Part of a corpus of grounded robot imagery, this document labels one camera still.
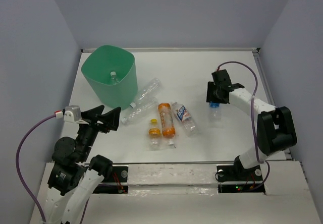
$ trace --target wall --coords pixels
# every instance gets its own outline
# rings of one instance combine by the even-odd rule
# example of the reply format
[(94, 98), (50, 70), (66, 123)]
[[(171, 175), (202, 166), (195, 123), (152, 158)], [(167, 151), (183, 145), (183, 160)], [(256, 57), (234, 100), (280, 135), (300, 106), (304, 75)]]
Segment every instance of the wall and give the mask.
[(81, 48), (259, 47), (288, 0), (56, 0)]
[(276, 105), (288, 106), (301, 160), (323, 221), (323, 0), (289, 0), (268, 35), (261, 59)]
[[(29, 223), (34, 204), (18, 179), (23, 135), (69, 102), (80, 50), (54, 0), (0, 0), (0, 223)], [(31, 134), (21, 152), (23, 176), (38, 192), (59, 121)]]

